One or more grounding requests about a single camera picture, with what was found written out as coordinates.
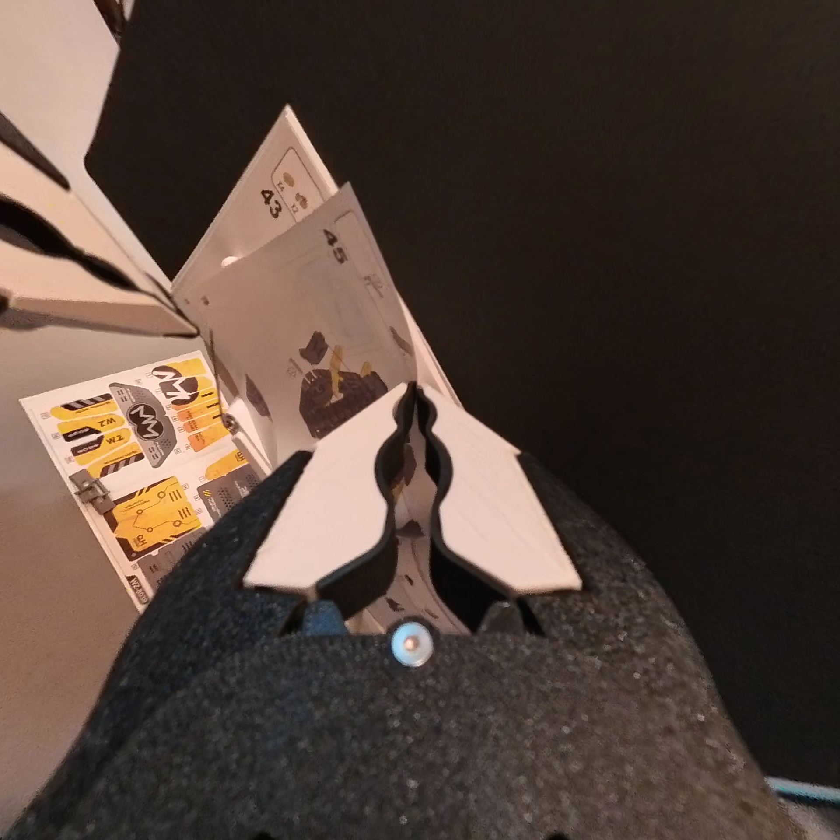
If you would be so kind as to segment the instruction booklet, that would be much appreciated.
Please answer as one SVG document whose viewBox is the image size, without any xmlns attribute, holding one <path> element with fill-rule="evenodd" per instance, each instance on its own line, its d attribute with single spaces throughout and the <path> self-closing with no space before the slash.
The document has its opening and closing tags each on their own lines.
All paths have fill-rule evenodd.
<svg viewBox="0 0 840 840">
<path fill-rule="evenodd" d="M 401 300 L 361 206 L 338 188 L 285 107 L 175 278 L 213 366 L 248 420 L 238 435 L 273 471 L 402 383 L 453 397 Z M 467 634 L 434 592 L 434 483 L 413 423 L 393 490 L 397 566 L 387 593 L 349 617 L 356 632 L 417 620 Z"/>
</svg>

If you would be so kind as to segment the dark grey toy connector piece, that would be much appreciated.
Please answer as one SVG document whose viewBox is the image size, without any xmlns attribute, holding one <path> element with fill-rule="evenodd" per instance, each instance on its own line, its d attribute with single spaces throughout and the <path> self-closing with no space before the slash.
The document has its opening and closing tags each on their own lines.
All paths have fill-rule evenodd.
<svg viewBox="0 0 840 840">
<path fill-rule="evenodd" d="M 69 480 L 79 501 L 88 505 L 96 513 L 103 516 L 115 508 L 108 489 L 88 470 L 81 469 L 71 474 Z"/>
</svg>

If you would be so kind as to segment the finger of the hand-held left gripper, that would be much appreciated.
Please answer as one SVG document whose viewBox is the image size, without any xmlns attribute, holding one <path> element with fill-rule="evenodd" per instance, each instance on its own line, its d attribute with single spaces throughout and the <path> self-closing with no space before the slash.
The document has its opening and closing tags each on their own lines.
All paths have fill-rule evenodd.
<svg viewBox="0 0 840 840">
<path fill-rule="evenodd" d="M 135 276 L 35 217 L 2 217 L 2 329 L 193 338 L 197 329 Z"/>
<path fill-rule="evenodd" d="M 47 161 L 38 155 L 22 154 L 20 149 L 3 141 L 1 162 L 2 217 L 35 217 L 50 224 L 73 245 L 127 270 L 142 288 L 152 291 L 179 312 Z"/>
</svg>

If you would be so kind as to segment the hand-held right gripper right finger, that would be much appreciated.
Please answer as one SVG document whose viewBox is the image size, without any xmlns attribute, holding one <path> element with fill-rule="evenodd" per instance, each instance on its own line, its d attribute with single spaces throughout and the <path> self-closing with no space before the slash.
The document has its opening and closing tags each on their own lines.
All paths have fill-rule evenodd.
<svg viewBox="0 0 840 840">
<path fill-rule="evenodd" d="M 581 592 L 522 451 L 431 388 L 418 388 L 416 418 L 434 483 L 431 582 L 457 622 L 478 632 L 497 604 L 523 614 L 529 597 Z"/>
</svg>

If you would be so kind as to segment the yellow sticker sheet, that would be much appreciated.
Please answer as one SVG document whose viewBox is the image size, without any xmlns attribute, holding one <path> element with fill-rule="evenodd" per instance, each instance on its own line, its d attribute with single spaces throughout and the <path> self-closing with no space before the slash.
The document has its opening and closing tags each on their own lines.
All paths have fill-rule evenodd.
<svg viewBox="0 0 840 840">
<path fill-rule="evenodd" d="M 19 404 L 139 613 L 264 475 L 225 424 L 228 401 L 200 350 Z M 113 510 L 79 501 L 69 476 L 81 469 Z"/>
</svg>

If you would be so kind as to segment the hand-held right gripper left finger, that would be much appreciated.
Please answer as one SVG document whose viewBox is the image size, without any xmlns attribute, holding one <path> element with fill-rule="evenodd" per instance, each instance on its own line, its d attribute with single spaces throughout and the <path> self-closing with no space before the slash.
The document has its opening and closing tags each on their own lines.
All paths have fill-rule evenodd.
<svg viewBox="0 0 840 840">
<path fill-rule="evenodd" d="M 244 587 L 328 601 L 352 617 L 396 575 L 396 501 L 417 387 L 402 383 L 324 437 L 272 524 Z"/>
</svg>

